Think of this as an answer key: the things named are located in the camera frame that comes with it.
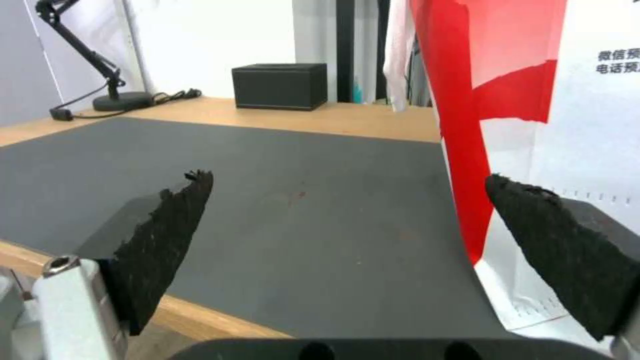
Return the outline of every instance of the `red and white bag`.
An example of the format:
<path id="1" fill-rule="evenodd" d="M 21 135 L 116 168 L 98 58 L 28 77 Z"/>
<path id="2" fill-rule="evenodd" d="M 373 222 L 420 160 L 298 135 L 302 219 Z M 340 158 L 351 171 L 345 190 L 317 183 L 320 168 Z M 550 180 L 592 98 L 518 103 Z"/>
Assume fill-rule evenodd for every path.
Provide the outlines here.
<path id="1" fill-rule="evenodd" d="M 387 75 L 404 75 L 412 20 L 467 252 L 507 330 L 608 348 L 528 265 L 484 179 L 588 201 L 640 233 L 636 1 L 392 0 Z"/>

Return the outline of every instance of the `red stripe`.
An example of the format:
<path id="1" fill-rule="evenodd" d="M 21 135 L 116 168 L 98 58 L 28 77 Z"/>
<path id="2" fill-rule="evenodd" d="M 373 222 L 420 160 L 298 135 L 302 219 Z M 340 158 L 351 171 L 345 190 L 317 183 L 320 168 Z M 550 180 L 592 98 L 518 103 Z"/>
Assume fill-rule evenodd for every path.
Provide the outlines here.
<path id="1" fill-rule="evenodd" d="M 551 52 L 550 57 L 557 58 L 564 0 L 552 5 L 560 13 L 538 12 L 541 23 L 548 25 L 540 31 L 547 31 L 549 36 L 539 37 L 539 43 L 531 45 L 543 51 L 542 57 Z M 484 192 L 484 179 L 490 169 L 480 120 L 516 117 L 546 122 L 556 61 L 499 76 L 473 90 L 467 6 L 455 0 L 411 0 L 411 7 L 447 146 L 460 229 L 471 262 L 476 264 L 483 253 L 493 209 Z"/>
<path id="2" fill-rule="evenodd" d="M 475 264 L 482 256 L 492 205 L 479 191 L 489 164 L 471 90 L 467 7 L 455 1 L 413 0 L 412 10 L 446 140 L 460 228 Z"/>

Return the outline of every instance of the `black box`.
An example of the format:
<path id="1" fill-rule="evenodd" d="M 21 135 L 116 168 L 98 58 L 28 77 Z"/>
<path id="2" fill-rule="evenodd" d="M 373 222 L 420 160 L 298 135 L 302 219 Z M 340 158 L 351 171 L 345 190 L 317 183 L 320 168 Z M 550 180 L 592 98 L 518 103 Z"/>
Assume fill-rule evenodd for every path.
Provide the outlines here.
<path id="1" fill-rule="evenodd" d="M 313 110 L 326 102 L 326 64 L 255 64 L 231 70 L 236 108 Z"/>

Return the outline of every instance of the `black plastic base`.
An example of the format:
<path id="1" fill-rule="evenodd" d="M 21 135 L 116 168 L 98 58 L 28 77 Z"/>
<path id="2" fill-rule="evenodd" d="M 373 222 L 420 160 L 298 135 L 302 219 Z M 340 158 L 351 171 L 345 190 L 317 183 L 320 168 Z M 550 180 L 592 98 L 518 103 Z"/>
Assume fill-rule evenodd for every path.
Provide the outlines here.
<path id="1" fill-rule="evenodd" d="M 148 108 L 154 104 L 153 96 L 148 92 L 123 92 L 119 99 L 108 95 L 93 100 L 95 111 L 125 111 Z"/>

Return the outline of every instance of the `white door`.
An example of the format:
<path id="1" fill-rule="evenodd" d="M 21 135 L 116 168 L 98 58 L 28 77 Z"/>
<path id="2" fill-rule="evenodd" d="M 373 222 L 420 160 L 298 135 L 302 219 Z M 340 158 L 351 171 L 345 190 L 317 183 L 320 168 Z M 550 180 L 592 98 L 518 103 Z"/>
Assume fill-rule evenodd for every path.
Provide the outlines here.
<path id="1" fill-rule="evenodd" d="M 0 127 L 49 116 L 61 97 L 22 0 L 0 11 Z"/>

